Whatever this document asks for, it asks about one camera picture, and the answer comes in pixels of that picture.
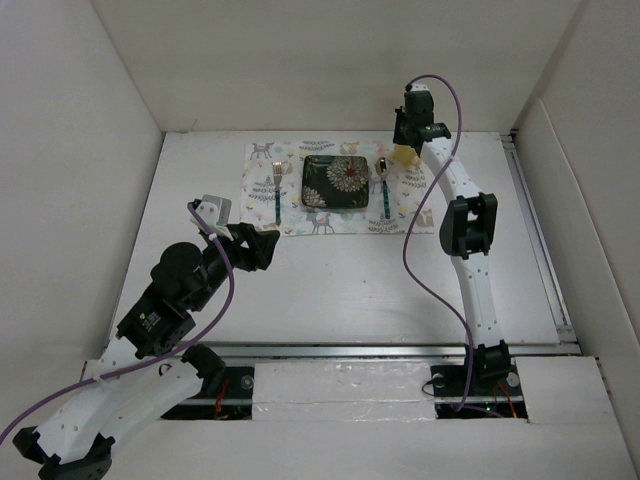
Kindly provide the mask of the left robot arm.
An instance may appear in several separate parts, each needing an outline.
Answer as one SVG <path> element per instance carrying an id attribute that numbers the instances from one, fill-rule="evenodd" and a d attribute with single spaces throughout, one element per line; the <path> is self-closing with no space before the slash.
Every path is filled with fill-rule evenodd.
<path id="1" fill-rule="evenodd" d="M 68 401 L 47 421 L 16 432 L 13 445 L 40 465 L 40 478 L 101 479 L 130 436 L 183 400 L 222 389 L 225 362 L 208 346 L 183 340 L 195 326 L 192 315 L 234 270 L 267 269 L 280 237 L 246 223 L 229 231 L 205 249 L 169 246 L 91 377 L 65 388 Z"/>

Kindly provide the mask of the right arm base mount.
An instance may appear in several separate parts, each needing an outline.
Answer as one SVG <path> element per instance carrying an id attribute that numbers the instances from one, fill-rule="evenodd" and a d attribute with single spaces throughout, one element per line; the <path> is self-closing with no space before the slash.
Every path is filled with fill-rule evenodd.
<path id="1" fill-rule="evenodd" d="M 516 362 L 496 355 L 430 368 L 422 393 L 434 400 L 437 419 L 527 419 L 524 394 Z"/>

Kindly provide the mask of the yellow mug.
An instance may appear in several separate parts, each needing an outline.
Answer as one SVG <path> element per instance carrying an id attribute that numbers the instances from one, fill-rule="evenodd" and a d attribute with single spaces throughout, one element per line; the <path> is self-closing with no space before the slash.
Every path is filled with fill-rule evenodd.
<path id="1" fill-rule="evenodd" d="M 395 163 L 407 166 L 420 166 L 422 164 L 422 159 L 415 149 L 405 145 L 395 145 L 391 152 L 391 159 Z"/>

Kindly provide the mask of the black floral square plate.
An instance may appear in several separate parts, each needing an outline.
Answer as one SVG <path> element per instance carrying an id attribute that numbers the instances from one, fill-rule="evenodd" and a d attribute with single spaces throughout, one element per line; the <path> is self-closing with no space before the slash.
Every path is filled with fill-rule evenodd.
<path id="1" fill-rule="evenodd" d="M 369 166 L 363 156 L 306 156 L 302 169 L 302 203 L 329 210 L 365 209 L 369 204 L 369 177 Z"/>

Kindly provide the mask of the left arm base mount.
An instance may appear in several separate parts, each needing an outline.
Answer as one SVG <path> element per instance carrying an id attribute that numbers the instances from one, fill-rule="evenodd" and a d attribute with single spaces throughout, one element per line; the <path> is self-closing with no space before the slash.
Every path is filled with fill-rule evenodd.
<path id="1" fill-rule="evenodd" d="M 172 407 L 161 418 L 173 421 L 243 421 L 252 419 L 255 367 L 225 361 L 213 390 L 203 390 Z"/>

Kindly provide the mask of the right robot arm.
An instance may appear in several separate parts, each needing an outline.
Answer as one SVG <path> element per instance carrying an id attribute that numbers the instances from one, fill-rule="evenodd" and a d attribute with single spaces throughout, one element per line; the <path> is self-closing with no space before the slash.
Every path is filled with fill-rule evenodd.
<path id="1" fill-rule="evenodd" d="M 436 123 L 429 88 L 417 83 L 406 88 L 404 105 L 396 110 L 393 142 L 413 148 L 438 179 L 447 202 L 439 240 L 456 271 L 471 332 L 470 360 L 462 381 L 473 393 L 494 387 L 508 373 L 511 359 L 497 322 L 489 277 L 489 252 L 494 239 L 498 200 L 474 183 L 457 156 L 457 142 L 443 123 Z"/>

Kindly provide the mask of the silver fork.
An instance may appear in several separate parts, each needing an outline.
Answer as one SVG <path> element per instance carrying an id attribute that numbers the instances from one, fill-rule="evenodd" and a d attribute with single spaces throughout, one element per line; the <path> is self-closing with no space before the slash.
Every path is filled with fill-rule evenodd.
<path id="1" fill-rule="evenodd" d="M 273 162 L 273 181 L 274 181 L 274 202 L 275 202 L 275 223 L 281 225 L 281 182 L 283 178 L 282 163 Z"/>

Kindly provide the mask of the floral animal print cloth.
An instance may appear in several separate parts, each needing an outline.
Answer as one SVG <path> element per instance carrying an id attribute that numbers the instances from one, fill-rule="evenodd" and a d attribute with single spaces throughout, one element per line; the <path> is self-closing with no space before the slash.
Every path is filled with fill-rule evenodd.
<path id="1" fill-rule="evenodd" d="M 287 236 L 434 232 L 422 199 L 433 176 L 395 162 L 383 140 L 252 142 L 240 219 Z"/>

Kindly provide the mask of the silver spoon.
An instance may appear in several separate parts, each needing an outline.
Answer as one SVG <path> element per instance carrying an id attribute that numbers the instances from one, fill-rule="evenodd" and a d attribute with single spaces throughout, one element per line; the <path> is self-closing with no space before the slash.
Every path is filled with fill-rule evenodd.
<path id="1" fill-rule="evenodd" d="M 379 157 L 375 164 L 376 172 L 381 181 L 382 195 L 383 195 L 383 207 L 384 217 L 386 220 L 391 219 L 390 201 L 389 201 L 389 189 L 387 185 L 388 164 L 385 157 Z"/>

